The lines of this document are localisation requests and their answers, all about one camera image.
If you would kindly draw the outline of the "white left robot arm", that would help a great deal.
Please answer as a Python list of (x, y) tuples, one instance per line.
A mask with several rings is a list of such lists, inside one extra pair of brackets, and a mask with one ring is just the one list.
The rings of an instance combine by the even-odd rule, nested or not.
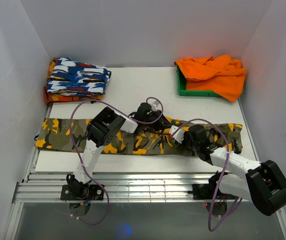
[(80, 153), (72, 126), (69, 127), (71, 140), (76, 150), (80, 164), (73, 174), (66, 177), (67, 185), (71, 193), (79, 200), (85, 199), (89, 194), (89, 183), (93, 181), (92, 173), (104, 147), (109, 145), (119, 131), (134, 133), (139, 124), (151, 125), (159, 122), (163, 115), (163, 104), (155, 97), (153, 103), (142, 103), (138, 116), (132, 118), (114, 106), (99, 100), (106, 107), (90, 121), (87, 126), (85, 150)]

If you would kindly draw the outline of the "olive yellow camouflage trousers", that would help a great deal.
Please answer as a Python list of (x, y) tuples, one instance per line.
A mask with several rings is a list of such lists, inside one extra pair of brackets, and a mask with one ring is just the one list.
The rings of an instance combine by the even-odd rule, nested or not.
[[(35, 137), (35, 146), (40, 150), (59, 152), (83, 152), (86, 145), (89, 119), (45, 118), (40, 133)], [(237, 123), (218, 124), (227, 140), (209, 124), (204, 124), (210, 142), (229, 146), (236, 153), (242, 151), (241, 131), (243, 126)], [(154, 130), (149, 125), (140, 125), (135, 133), (119, 131), (112, 142), (103, 150), (104, 154), (117, 155), (178, 155), (195, 156), (195, 152), (183, 148), (169, 137), (169, 128)]]

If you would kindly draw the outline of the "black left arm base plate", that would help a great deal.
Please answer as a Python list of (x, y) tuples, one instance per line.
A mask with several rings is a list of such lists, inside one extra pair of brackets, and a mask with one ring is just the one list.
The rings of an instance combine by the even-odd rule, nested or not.
[(60, 200), (63, 201), (86, 201), (94, 200), (100, 201), (104, 199), (104, 192), (102, 188), (96, 184), (86, 185), (81, 191), (81, 194), (76, 193), (72, 190), (69, 185), (63, 185), (61, 189)]

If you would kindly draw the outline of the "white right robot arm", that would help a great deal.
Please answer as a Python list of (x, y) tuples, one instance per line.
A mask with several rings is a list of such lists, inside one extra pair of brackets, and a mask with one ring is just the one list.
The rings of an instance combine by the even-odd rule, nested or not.
[(223, 195), (248, 200), (264, 215), (273, 213), (286, 205), (286, 178), (272, 160), (260, 162), (228, 152), (219, 143), (211, 143), (202, 125), (179, 130), (175, 139), (197, 156), (220, 168), (206, 184), (195, 184), (190, 192), (196, 200), (221, 198)]

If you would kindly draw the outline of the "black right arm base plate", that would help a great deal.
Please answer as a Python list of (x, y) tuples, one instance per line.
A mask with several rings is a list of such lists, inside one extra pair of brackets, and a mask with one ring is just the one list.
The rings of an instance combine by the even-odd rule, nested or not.
[[(192, 194), (194, 200), (211, 200), (214, 195), (216, 186), (210, 183), (196, 183), (192, 184), (192, 190), (188, 194)], [(219, 190), (216, 199), (234, 200), (236, 197), (231, 194), (221, 193)]]

